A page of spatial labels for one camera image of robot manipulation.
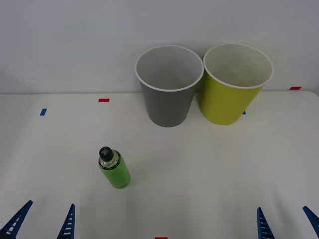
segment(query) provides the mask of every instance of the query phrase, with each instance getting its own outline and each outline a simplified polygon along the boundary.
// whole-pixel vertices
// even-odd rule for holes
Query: green bottle
[[[115,188],[125,188],[131,181],[131,175],[121,154],[109,147],[100,149],[99,167]]]

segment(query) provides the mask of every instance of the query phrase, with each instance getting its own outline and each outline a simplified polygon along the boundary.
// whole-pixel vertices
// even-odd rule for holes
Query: cup rim
[[[248,47],[254,51],[258,51],[259,53],[261,53],[270,63],[270,66],[271,66],[271,74],[270,74],[270,77],[268,78],[268,80],[266,80],[264,83],[262,84],[259,84],[259,85],[256,85],[256,86],[249,86],[249,87],[244,87],[244,86],[234,86],[234,85],[231,85],[231,84],[228,84],[228,83],[225,83],[221,80],[219,80],[217,77],[215,77],[212,73],[210,73],[210,71],[207,70],[207,66],[206,66],[206,58],[207,58],[207,55],[214,49],[216,49],[217,47],[220,47],[220,46],[226,46],[226,45],[240,45],[240,46],[245,46],[245,47]],[[219,83],[225,85],[225,86],[229,86],[229,87],[232,87],[232,88],[237,88],[237,89],[244,89],[244,90],[248,90],[248,89],[255,89],[255,88],[259,88],[259,87],[262,87],[264,86],[265,84],[267,84],[274,76],[274,64],[272,62],[272,60],[264,53],[262,52],[261,50],[259,50],[258,48],[256,47],[253,47],[253,46],[250,46],[250,45],[247,45],[247,44],[243,44],[243,43],[221,43],[221,44],[218,44],[216,46],[213,46],[212,48],[210,48],[204,55],[204,59],[203,59],[203,63],[204,63],[204,68],[206,70],[206,72],[216,81],[218,81]]]
[[[173,89],[173,90],[166,90],[166,89],[161,89],[161,88],[157,88],[157,87],[154,87],[154,86],[151,86],[150,84],[146,83],[145,81],[143,81],[141,79],[141,77],[139,76],[138,74],[138,71],[137,71],[137,65],[138,65],[138,62],[139,60],[146,54],[148,53],[149,51],[152,51],[154,49],[157,49],[157,48],[162,48],[162,47],[177,47],[177,48],[182,48],[186,51],[189,51],[190,53],[192,53],[198,60],[199,62],[201,63],[201,72],[200,72],[200,75],[198,77],[198,79],[193,82],[192,84],[186,86],[186,87],[183,87],[183,88],[179,88],[179,89]],[[156,91],[162,91],[162,92],[178,92],[178,91],[183,91],[183,90],[187,90],[188,88],[191,88],[193,87],[194,85],[196,85],[200,79],[203,77],[204,75],[204,64],[203,64],[203,61],[201,60],[201,58],[199,57],[199,55],[197,55],[194,51],[188,49],[187,47],[183,47],[183,46],[178,46],[178,45],[161,45],[161,46],[155,46],[155,47],[152,47],[148,50],[146,50],[145,52],[143,52],[136,60],[135,62],[135,67],[134,67],[134,71],[135,71],[135,75],[137,76],[137,78],[139,79],[140,82],[142,82],[144,85],[146,85],[147,87],[153,89],[153,90],[156,90]]]

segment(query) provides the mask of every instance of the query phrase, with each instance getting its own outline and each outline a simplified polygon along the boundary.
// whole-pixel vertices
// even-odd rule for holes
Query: gray cup
[[[174,127],[187,116],[195,86],[204,73],[200,57],[175,45],[149,49],[136,61],[150,119],[163,127]]]

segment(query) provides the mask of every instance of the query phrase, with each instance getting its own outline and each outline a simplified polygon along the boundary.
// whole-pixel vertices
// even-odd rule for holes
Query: white wall
[[[0,92],[132,92],[135,59],[245,42],[273,58],[266,90],[319,87],[317,0],[3,0]]]

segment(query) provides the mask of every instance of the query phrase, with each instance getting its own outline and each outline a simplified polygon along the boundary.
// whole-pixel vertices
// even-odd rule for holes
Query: black bottle cap
[[[100,158],[104,162],[108,162],[108,161],[112,160],[112,158],[114,156],[113,151],[109,147],[101,148],[99,154],[100,154]]]

